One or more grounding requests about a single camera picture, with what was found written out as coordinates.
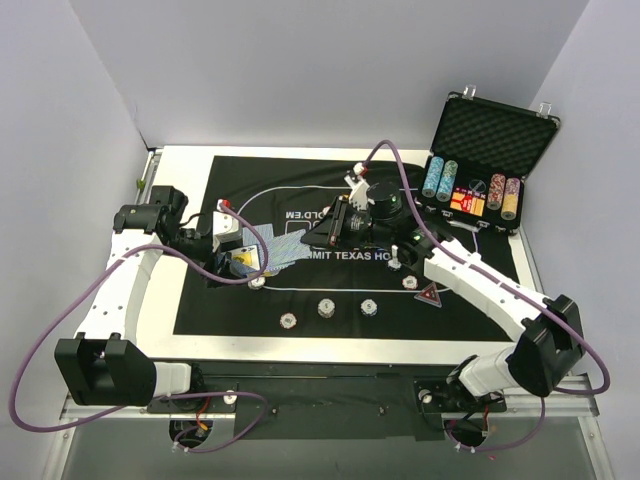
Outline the grey chips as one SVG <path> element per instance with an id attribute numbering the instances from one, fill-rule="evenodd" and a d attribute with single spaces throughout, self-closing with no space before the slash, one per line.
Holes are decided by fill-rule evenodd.
<path id="1" fill-rule="evenodd" d="M 248 282 L 248 287 L 252 290 L 259 290 L 264 287 L 266 284 L 266 279 L 264 277 L 257 277 Z"/>
<path id="2" fill-rule="evenodd" d="M 398 271 L 401 268 L 401 264 L 397 260 L 389 260 L 387 266 L 392 271 Z"/>

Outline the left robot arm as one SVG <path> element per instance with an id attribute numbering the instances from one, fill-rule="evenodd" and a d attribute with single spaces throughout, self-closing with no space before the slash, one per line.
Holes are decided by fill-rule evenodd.
<path id="1" fill-rule="evenodd" d="M 145 406 L 169 396 L 181 410 L 200 408 L 204 384 L 187 363 L 155 361 L 136 345 L 139 314 L 153 269 L 170 247 L 199 267 L 224 274 L 226 246 L 242 238 L 240 222 L 226 200 L 218 203 L 204 231 L 187 227 L 187 196 L 172 186 L 154 187 L 148 202 L 115 214 L 107 278 L 73 338 L 61 339 L 54 359 L 73 400 L 88 406 Z"/>

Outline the blue chip stack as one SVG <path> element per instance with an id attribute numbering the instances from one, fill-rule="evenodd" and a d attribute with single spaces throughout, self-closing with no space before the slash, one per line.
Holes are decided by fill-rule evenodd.
<path id="1" fill-rule="evenodd" d="M 360 311 L 364 316 L 374 316 L 378 311 L 377 303 L 372 299 L 365 299 L 360 303 Z"/>

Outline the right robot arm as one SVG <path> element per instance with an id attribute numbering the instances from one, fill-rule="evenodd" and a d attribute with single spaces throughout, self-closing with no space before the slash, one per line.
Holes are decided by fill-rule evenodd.
<path id="1" fill-rule="evenodd" d="M 444 285 L 508 335 L 513 346 L 472 355 L 448 375 L 446 394 L 459 409 L 515 387 L 547 397 L 584 355 L 579 310 L 571 299 L 550 299 L 485 264 L 480 254 L 420 218 L 392 182 L 354 187 L 351 195 L 336 197 L 301 241 L 327 250 L 387 250 L 393 267 Z"/>

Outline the blue backed card fan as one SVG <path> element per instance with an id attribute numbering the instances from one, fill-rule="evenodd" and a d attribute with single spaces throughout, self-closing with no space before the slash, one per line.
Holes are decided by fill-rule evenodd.
<path id="1" fill-rule="evenodd" d="M 263 224 L 254 227 L 254 230 L 263 238 L 268 252 L 265 276 L 277 275 L 281 270 L 293 266 L 299 260 L 312 257 L 311 248 L 301 239 L 305 230 L 295 230 L 283 235 L 275 236 L 272 224 Z"/>

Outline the grey chip stack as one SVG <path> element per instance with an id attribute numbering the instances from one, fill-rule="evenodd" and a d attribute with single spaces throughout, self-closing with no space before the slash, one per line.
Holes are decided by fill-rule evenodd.
<path id="1" fill-rule="evenodd" d="M 322 318 L 331 318 L 335 313 L 336 305 L 333 300 L 324 298 L 319 301 L 317 312 Z"/>

